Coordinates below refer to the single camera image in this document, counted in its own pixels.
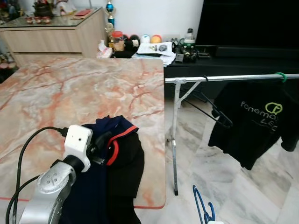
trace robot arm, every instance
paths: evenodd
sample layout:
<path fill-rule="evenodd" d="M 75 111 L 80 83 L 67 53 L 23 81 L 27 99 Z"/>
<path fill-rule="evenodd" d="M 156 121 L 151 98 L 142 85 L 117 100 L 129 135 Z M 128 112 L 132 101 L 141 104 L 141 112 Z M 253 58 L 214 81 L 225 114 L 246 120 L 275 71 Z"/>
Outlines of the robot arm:
<path fill-rule="evenodd" d="M 36 189 L 28 202 L 19 224 L 57 224 L 65 199 L 77 175 L 90 168 L 93 152 L 102 149 L 111 133 L 105 133 L 91 144 L 93 132 L 86 127 L 69 127 L 64 147 L 64 160 L 56 161 L 37 179 Z"/>

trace metal clothing rack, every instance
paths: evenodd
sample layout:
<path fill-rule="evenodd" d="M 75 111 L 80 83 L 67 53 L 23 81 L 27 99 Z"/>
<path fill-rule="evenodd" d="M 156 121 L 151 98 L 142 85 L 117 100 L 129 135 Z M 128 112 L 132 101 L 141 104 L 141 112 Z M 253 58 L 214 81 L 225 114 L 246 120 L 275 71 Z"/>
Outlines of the metal clothing rack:
<path fill-rule="evenodd" d="M 285 74 L 287 79 L 299 78 L 299 74 Z M 172 160 L 173 160 L 173 176 L 174 176 L 174 194 L 178 195 L 178 177 L 177 177 L 177 158 L 176 158 L 176 129 L 178 119 L 178 109 L 181 107 L 182 101 L 201 83 L 214 81 L 238 81 L 238 80 L 266 80 L 266 79 L 284 79 L 282 75 L 268 74 L 268 75 L 244 75 L 244 76 L 213 76 L 213 77 L 176 77 L 166 78 L 165 83 L 175 84 L 174 107 L 171 131 L 171 146 L 172 146 Z M 179 97 L 181 85 L 185 83 L 195 83 L 181 98 Z"/>

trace white tile floor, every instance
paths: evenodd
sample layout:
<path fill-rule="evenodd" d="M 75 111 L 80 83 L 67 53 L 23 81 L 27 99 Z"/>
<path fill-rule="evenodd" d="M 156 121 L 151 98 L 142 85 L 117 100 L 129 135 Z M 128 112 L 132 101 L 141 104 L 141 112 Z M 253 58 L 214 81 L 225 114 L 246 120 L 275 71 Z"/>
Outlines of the white tile floor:
<path fill-rule="evenodd" d="M 207 104 L 196 102 L 205 111 Z M 172 102 L 165 102 L 165 134 L 170 136 Z M 178 116 L 178 191 L 173 194 L 171 146 L 166 146 L 167 199 L 161 210 L 136 209 L 142 224 L 198 224 L 192 192 L 195 184 L 206 204 L 212 202 L 216 220 L 225 224 L 299 223 L 299 147 L 286 152 L 280 141 L 268 150 L 251 171 L 207 142 L 214 122 L 183 104 Z M 0 224 L 7 201 L 0 200 Z M 25 203 L 20 203 L 22 210 Z"/>

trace marble table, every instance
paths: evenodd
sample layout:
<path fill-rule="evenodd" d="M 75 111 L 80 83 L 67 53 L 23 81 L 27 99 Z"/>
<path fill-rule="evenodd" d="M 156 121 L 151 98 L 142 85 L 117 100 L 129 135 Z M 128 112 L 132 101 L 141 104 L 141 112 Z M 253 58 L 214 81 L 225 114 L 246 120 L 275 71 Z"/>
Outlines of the marble table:
<path fill-rule="evenodd" d="M 14 193 L 20 150 L 37 129 L 94 123 L 123 115 L 139 127 L 145 166 L 136 208 L 165 204 L 164 71 L 161 60 L 70 59 L 33 61 L 0 85 L 0 199 Z M 64 152 L 64 138 L 46 130 L 25 151 L 21 183 Z M 34 184 L 20 195 L 28 200 Z"/>

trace black t-shirt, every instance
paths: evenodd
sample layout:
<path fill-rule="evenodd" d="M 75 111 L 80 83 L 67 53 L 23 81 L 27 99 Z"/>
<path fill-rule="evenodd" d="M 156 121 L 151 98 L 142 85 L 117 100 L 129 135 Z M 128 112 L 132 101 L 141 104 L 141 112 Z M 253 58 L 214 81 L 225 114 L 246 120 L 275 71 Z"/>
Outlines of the black t-shirt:
<path fill-rule="evenodd" d="M 299 106 L 279 83 L 230 83 L 215 105 L 233 122 L 230 129 L 215 124 L 209 146 L 217 146 L 251 170 L 255 161 L 280 137 L 293 151 L 299 139 Z"/>

